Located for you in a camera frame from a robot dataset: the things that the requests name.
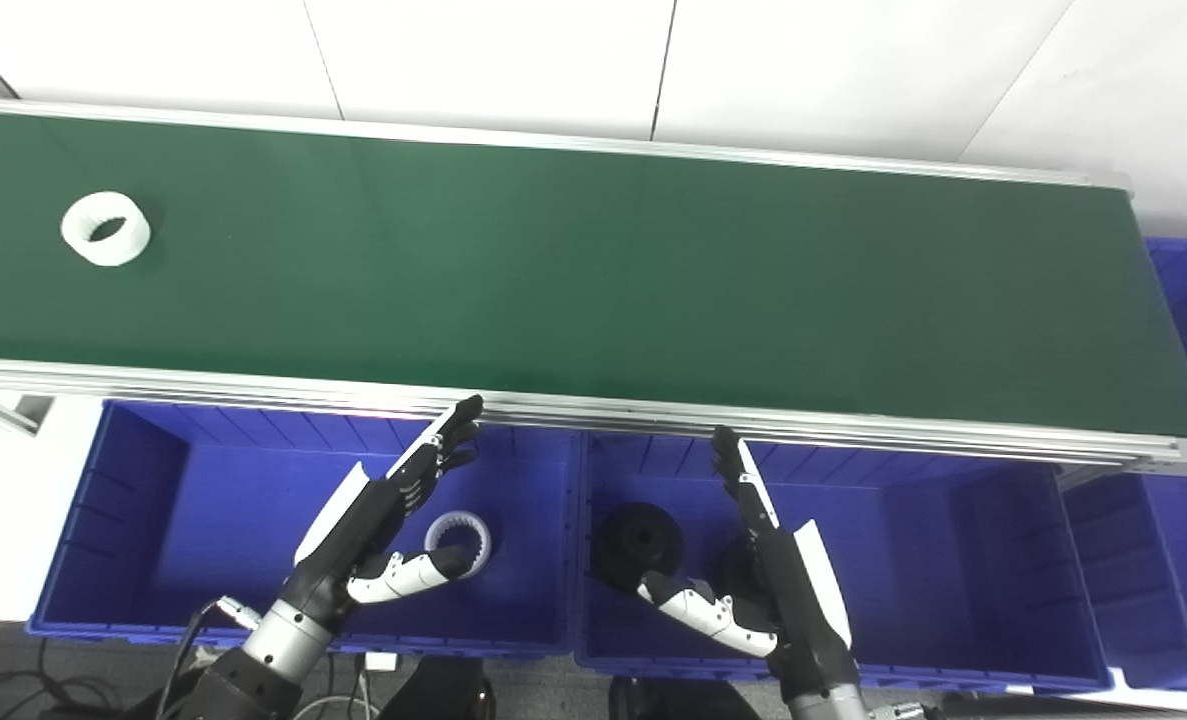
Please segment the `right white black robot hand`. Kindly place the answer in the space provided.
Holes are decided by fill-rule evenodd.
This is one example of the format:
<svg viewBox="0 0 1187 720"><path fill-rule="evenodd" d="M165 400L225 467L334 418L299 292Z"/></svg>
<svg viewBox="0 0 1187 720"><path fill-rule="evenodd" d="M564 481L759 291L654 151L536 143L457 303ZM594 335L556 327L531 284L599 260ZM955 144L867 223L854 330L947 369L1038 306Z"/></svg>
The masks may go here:
<svg viewBox="0 0 1187 720"><path fill-rule="evenodd" d="M753 573L768 592L772 627L761 632L741 625L734 597L660 571L645 571L637 594L694 632L764 660L794 719L867 719L845 603L818 527L807 521L794 533L782 529L753 451L738 433L717 427L711 445L715 469L750 542Z"/></svg>

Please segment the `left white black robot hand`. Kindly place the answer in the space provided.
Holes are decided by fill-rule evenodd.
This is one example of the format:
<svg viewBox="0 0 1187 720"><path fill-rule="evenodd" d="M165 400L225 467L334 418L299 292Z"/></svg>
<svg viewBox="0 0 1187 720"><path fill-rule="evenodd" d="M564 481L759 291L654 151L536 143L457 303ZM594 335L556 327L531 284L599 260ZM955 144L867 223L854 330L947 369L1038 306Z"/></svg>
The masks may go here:
<svg viewBox="0 0 1187 720"><path fill-rule="evenodd" d="M432 497L442 474L468 465L462 447L480 433L484 400L472 395L443 410L381 478L361 478L349 505L310 550L300 553L274 609L292 622L337 635L358 605L388 603L469 574L471 548L396 553L388 546Z"/></svg>

